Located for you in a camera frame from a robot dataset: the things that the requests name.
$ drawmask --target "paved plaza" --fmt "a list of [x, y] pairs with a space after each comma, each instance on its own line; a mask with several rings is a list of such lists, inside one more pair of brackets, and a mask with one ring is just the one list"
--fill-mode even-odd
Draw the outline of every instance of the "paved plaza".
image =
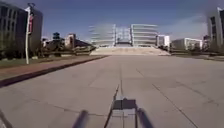
[[[0, 108], [15, 128], [103, 128], [118, 85], [155, 128], [223, 128], [224, 63], [171, 56], [109, 56], [0, 89]], [[134, 128], [127, 112], [110, 128]]]

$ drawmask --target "lamp post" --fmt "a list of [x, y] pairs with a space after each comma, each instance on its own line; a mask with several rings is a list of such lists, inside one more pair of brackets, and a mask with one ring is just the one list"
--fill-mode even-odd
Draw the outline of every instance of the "lamp post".
[[27, 26], [26, 26], [26, 43], [25, 43], [25, 53], [26, 53], [26, 64], [29, 64], [29, 35], [31, 34], [33, 12], [32, 9], [35, 6], [34, 3], [28, 3], [28, 16], [27, 16]]

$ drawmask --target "blue sky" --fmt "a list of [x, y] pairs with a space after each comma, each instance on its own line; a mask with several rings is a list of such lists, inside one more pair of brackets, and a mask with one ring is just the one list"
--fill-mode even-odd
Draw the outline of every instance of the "blue sky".
[[36, 3], [44, 14], [43, 36], [53, 32], [77, 33], [88, 39], [88, 27], [114, 23], [128, 27], [132, 23], [156, 24], [161, 34], [173, 39], [201, 38], [206, 34], [205, 11], [212, 6], [224, 7], [222, 0], [3, 0], [21, 8]]

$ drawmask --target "steps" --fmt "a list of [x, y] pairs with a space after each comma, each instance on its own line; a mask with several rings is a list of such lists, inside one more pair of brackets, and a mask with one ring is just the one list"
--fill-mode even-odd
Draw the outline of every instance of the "steps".
[[100, 47], [91, 55], [170, 55], [155, 47]]

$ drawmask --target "apartment building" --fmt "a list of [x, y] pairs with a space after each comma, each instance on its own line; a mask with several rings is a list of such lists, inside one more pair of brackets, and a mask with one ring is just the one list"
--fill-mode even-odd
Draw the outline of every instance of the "apartment building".
[[157, 25], [132, 24], [131, 40], [133, 46], [151, 46], [156, 45]]
[[0, 51], [22, 54], [26, 23], [26, 11], [0, 1]]
[[91, 42], [99, 47], [113, 47], [116, 44], [116, 25], [99, 24], [90, 26]]
[[216, 52], [224, 52], [224, 10], [214, 8], [207, 12], [208, 35], [211, 48]]

